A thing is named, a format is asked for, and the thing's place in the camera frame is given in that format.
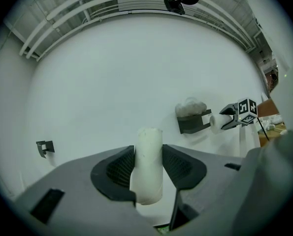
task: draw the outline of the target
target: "white wall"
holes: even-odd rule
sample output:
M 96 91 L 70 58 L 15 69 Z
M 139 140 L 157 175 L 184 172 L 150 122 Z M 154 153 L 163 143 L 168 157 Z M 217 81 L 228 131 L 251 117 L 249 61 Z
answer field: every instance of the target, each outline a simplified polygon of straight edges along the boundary
M 41 178 L 50 167 L 25 143 L 26 99 L 37 62 L 18 55 L 22 43 L 0 28 L 0 189 L 11 199 Z
M 27 150 L 53 140 L 49 165 L 134 145 L 141 127 L 163 130 L 163 142 L 239 156 L 239 129 L 180 135 L 174 107 L 187 97 L 212 112 L 239 98 L 261 102 L 253 61 L 233 41 L 172 16 L 126 16 L 87 29 L 41 61 L 27 101 Z M 137 207 L 152 224 L 168 223 L 175 189 Z

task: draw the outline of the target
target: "gray bracket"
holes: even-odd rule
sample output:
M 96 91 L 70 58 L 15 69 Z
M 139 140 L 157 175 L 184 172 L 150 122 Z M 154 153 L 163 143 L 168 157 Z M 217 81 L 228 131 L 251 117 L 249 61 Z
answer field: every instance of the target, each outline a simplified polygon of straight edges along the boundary
M 201 115 L 177 117 L 180 134 L 194 134 L 210 126 L 210 123 L 203 125 L 202 116 L 211 113 L 211 109 L 206 110 Z
M 54 147 L 53 147 L 53 142 L 52 141 L 40 141 L 36 142 L 38 151 L 41 157 L 46 158 L 45 155 L 47 154 L 47 151 L 53 152 L 54 153 Z

